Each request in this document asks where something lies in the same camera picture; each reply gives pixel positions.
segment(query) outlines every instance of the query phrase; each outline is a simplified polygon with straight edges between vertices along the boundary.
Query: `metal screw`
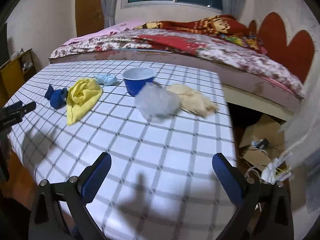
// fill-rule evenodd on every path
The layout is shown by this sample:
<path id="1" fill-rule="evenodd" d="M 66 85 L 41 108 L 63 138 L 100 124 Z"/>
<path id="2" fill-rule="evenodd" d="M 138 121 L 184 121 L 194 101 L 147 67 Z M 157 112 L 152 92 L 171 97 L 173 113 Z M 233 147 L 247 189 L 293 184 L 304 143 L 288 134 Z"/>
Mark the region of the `metal screw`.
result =
<path id="1" fill-rule="evenodd" d="M 44 186 L 44 185 L 47 184 L 47 182 L 48 182 L 48 181 L 47 181 L 46 179 L 43 179 L 43 180 L 40 181 L 40 185 L 41 185 L 41 186 Z"/>
<path id="2" fill-rule="evenodd" d="M 247 182 L 248 182 L 249 184 L 254 184 L 254 183 L 255 183 L 254 178 L 251 178 L 251 177 L 248 177 L 248 178 L 247 178 Z"/>
<path id="3" fill-rule="evenodd" d="M 278 187 L 283 187 L 283 182 L 282 181 L 277 181 L 276 183 L 277 183 Z"/>
<path id="4" fill-rule="evenodd" d="M 71 183 L 75 183 L 77 180 L 78 180 L 78 177 L 77 177 L 77 176 L 72 176 L 72 177 L 70 177 L 70 179 L 69 179 L 69 181 L 70 181 Z"/>

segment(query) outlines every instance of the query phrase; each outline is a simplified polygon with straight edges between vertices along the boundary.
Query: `translucent plastic bag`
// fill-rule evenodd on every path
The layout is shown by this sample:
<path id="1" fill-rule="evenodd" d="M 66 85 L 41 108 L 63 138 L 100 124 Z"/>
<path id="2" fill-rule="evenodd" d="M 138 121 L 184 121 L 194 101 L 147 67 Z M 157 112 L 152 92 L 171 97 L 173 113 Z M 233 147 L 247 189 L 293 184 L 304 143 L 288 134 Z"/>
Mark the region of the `translucent plastic bag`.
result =
<path id="1" fill-rule="evenodd" d="M 134 104 L 146 120 L 150 116 L 165 118 L 180 109 L 180 98 L 153 83 L 146 83 L 135 97 Z"/>

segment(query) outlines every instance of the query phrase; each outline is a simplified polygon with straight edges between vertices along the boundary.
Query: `light blue cloth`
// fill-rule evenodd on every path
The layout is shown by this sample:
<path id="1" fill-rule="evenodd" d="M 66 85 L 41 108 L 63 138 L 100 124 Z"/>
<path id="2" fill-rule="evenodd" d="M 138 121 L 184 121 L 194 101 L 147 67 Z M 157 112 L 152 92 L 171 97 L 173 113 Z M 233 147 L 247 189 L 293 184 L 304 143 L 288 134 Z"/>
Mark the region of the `light blue cloth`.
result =
<path id="1" fill-rule="evenodd" d="M 94 78 L 96 79 L 98 84 L 105 86 L 110 86 L 118 82 L 118 79 L 115 77 L 115 75 L 109 73 L 104 75 L 95 74 Z"/>

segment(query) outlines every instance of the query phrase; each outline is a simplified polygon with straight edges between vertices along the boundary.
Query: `window sill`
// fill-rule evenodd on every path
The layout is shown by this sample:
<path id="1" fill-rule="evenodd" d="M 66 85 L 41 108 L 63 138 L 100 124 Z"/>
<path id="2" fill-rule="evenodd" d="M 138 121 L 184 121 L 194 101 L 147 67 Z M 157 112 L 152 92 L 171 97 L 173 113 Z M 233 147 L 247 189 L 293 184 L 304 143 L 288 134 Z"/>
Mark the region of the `window sill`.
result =
<path id="1" fill-rule="evenodd" d="M 173 1 L 166 1 L 166 0 L 131 2 L 131 3 L 126 3 L 124 8 L 132 8 L 132 7 L 139 7 L 139 6 L 151 6 L 151 5 L 192 6 L 192 7 L 196 7 L 196 8 L 207 9 L 207 10 L 215 12 L 217 14 L 222 14 L 222 11 L 217 8 L 207 7 L 204 5 L 199 5 L 199 4 L 194 4 L 194 3 L 173 2 Z"/>

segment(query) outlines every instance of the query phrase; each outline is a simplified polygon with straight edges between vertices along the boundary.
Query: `dark blue cloth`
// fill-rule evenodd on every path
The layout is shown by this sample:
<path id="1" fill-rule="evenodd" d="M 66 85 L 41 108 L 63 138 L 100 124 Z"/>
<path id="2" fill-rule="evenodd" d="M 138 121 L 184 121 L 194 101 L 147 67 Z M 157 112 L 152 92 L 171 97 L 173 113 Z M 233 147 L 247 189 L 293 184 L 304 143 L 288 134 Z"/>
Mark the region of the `dark blue cloth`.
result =
<path id="1" fill-rule="evenodd" d="M 65 106 L 67 96 L 68 96 L 67 88 L 54 90 L 51 85 L 49 85 L 49 88 L 46 94 L 44 95 L 46 99 L 50 100 L 50 105 L 54 109 L 59 109 L 60 107 Z"/>

